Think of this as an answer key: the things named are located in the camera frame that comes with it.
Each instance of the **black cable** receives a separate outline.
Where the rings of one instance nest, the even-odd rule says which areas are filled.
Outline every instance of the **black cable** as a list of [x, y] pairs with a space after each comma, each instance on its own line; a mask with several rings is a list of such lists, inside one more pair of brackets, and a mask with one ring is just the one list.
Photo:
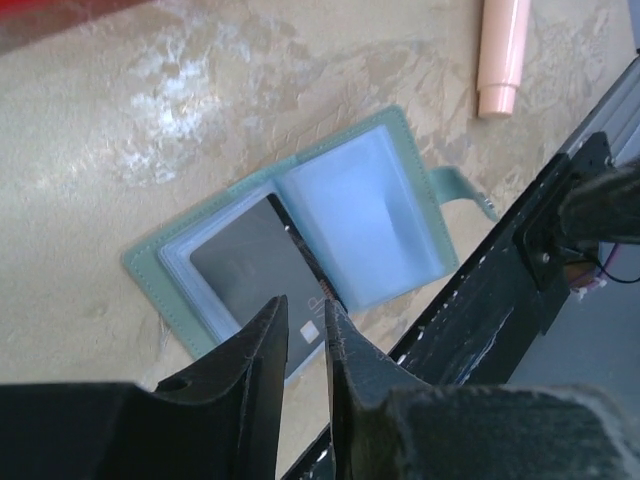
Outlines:
[[594, 263], [600, 269], [600, 271], [604, 273], [613, 282], [622, 283], [624, 285], [640, 283], [640, 277], [636, 278], [635, 280], [624, 280], [622, 278], [614, 277], [609, 272], [607, 272], [607, 270], [604, 268], [604, 265], [602, 265], [602, 262], [597, 257], [584, 252], [581, 252], [581, 254], [586, 260]]

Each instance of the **wire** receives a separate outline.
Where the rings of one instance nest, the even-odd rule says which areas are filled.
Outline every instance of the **wire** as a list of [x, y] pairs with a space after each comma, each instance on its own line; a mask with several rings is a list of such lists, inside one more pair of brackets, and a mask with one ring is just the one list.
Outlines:
[[594, 263], [600, 269], [601, 273], [604, 274], [607, 278], [609, 278], [613, 282], [622, 283], [624, 285], [631, 285], [631, 284], [634, 284], [634, 283], [640, 283], [640, 277], [638, 277], [638, 278], [636, 278], [634, 280], [625, 280], [625, 279], [618, 278], [616, 276], [611, 275], [607, 271], [608, 265], [607, 266], [602, 265], [602, 262], [594, 255], [582, 252], [582, 256], [585, 259], [589, 260], [590, 262]]
[[[605, 270], [609, 270], [609, 267], [611, 266], [611, 264], [613, 263], [613, 261], [615, 260], [615, 258], [618, 256], [620, 250], [620, 244], [616, 243], [613, 245], [613, 248], [611, 249], [611, 251], [609, 252], [609, 255], [607, 256], [607, 259], [604, 262], [604, 269]], [[579, 251], [574, 251], [574, 250], [570, 250], [573, 254], [577, 254], [577, 255], [583, 255], [582, 252]], [[584, 265], [584, 264], [591, 264], [594, 265], [593, 261], [591, 260], [572, 260], [570, 262], [566, 262], [565, 265]], [[596, 287], [598, 285], [600, 285], [600, 280], [602, 280], [602, 277], [604, 276], [602, 269], [597, 272], [595, 275], [593, 274], [592, 271], [587, 271], [584, 272], [582, 275], [579, 275], [578, 277], [574, 278], [571, 281], [570, 286], [571, 287], [575, 287], [578, 283], [580, 283], [580, 281], [582, 281], [583, 279], [587, 278], [589, 275], [592, 275], [592, 279], [591, 282], [589, 282], [587, 285], [584, 285], [583, 287], [586, 287], [587, 289], [592, 288], [592, 287]]]

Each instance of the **card holder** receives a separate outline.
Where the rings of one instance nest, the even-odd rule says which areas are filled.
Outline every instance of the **card holder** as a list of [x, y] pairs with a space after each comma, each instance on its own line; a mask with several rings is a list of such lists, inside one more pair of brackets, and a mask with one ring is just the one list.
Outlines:
[[[131, 276], [195, 357], [235, 333], [242, 319], [203, 280], [191, 255], [270, 195], [277, 196], [349, 311], [385, 302], [457, 267], [440, 203], [473, 198], [495, 218], [490, 203], [457, 169], [426, 170], [402, 110], [386, 108], [250, 175], [125, 253]], [[301, 322], [309, 315], [298, 316]], [[298, 326], [290, 338], [305, 336]], [[314, 339], [307, 343], [317, 351], [323, 325], [311, 326], [319, 334], [311, 331], [307, 338]]]

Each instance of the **black metal bracket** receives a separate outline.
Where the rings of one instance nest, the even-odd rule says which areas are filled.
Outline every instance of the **black metal bracket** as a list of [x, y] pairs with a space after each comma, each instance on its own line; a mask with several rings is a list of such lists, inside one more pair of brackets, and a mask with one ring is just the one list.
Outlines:
[[514, 242], [538, 289], [549, 288], [566, 261], [566, 255], [558, 249], [559, 242], [562, 242], [558, 214], [562, 201], [574, 188], [609, 168], [611, 158], [606, 134], [597, 132], [589, 137], [570, 162], [556, 160], [566, 166], [559, 169], [551, 180], [547, 195], [516, 231]]

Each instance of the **hole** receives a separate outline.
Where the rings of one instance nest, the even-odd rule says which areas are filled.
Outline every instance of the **hole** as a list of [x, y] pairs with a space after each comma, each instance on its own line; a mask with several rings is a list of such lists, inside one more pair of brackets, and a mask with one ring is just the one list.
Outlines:
[[309, 344], [313, 343], [313, 341], [318, 338], [318, 335], [320, 335], [320, 332], [311, 320], [302, 326], [300, 333]]
[[184, 378], [167, 378], [166, 380], [163, 380], [158, 384], [156, 392], [179, 392], [180, 390], [184, 390], [185, 388], [187, 388], [189, 385], [191, 385], [191, 382], [185, 380]]

